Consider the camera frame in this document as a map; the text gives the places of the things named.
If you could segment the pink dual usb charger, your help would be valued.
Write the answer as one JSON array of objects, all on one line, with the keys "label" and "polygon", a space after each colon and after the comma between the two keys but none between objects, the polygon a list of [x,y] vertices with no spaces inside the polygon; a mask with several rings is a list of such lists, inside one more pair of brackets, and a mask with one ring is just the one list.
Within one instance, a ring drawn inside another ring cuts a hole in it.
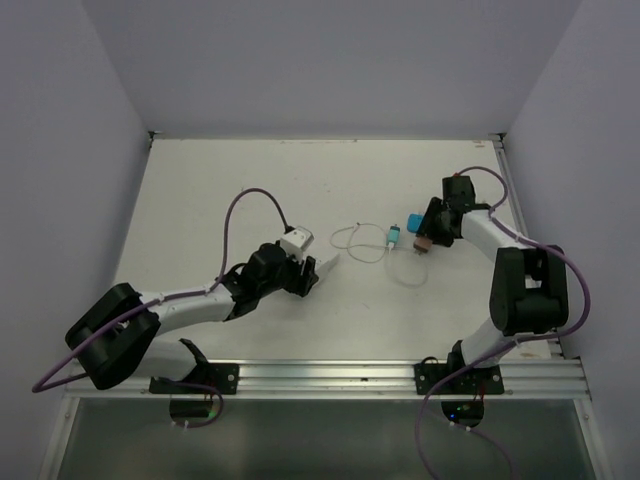
[{"label": "pink dual usb charger", "polygon": [[433,242],[426,236],[416,236],[413,242],[413,248],[419,253],[428,253],[432,248]]}]

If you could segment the blue square plug adapter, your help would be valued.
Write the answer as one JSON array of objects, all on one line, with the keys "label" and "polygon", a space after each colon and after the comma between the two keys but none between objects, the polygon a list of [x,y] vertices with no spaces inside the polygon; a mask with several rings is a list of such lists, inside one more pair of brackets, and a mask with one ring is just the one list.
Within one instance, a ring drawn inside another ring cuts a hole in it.
[{"label": "blue square plug adapter", "polygon": [[407,217],[406,230],[409,233],[416,234],[422,223],[423,216],[421,214],[412,213]]}]

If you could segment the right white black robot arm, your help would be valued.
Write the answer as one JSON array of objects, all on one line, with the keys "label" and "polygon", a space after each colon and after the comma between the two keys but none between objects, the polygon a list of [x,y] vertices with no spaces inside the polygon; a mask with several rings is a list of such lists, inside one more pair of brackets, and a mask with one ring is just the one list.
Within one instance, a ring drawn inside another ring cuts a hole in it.
[{"label": "right white black robot arm", "polygon": [[445,379],[451,389],[468,392],[481,370],[496,366],[529,337],[545,335],[568,321],[566,268],[562,259],[499,228],[493,210],[476,200],[472,180],[442,180],[442,196],[429,201],[416,234],[427,246],[450,248],[465,240],[493,263],[489,317],[470,336],[457,341],[447,357]]}]

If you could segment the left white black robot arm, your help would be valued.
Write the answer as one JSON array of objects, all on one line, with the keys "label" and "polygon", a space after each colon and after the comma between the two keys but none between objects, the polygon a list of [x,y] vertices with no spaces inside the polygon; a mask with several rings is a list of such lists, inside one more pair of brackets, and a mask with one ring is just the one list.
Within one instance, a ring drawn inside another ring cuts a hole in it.
[{"label": "left white black robot arm", "polygon": [[162,335],[240,318],[279,290],[305,297],[337,261],[332,253],[296,256],[280,242],[265,243],[210,289],[152,295],[121,283],[69,329],[65,341],[78,352],[79,363],[98,390],[111,389],[132,376],[147,376],[197,392],[214,383],[207,357],[192,340],[171,343]]}]

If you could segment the teal usb charger plug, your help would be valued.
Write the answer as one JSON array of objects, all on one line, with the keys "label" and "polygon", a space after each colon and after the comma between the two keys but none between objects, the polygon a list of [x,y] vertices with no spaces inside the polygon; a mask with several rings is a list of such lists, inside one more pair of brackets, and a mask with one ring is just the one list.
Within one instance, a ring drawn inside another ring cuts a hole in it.
[{"label": "teal usb charger plug", "polygon": [[389,227],[386,237],[386,247],[388,250],[392,250],[396,247],[399,241],[401,229],[397,225]]}]

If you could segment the white cube power socket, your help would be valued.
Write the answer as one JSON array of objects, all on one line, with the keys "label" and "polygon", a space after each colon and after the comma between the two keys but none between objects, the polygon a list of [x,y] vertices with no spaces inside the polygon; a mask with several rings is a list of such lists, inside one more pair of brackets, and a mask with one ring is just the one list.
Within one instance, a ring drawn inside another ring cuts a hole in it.
[{"label": "white cube power socket", "polygon": [[323,281],[331,270],[338,264],[340,254],[337,252],[320,253],[315,258],[315,274]]}]

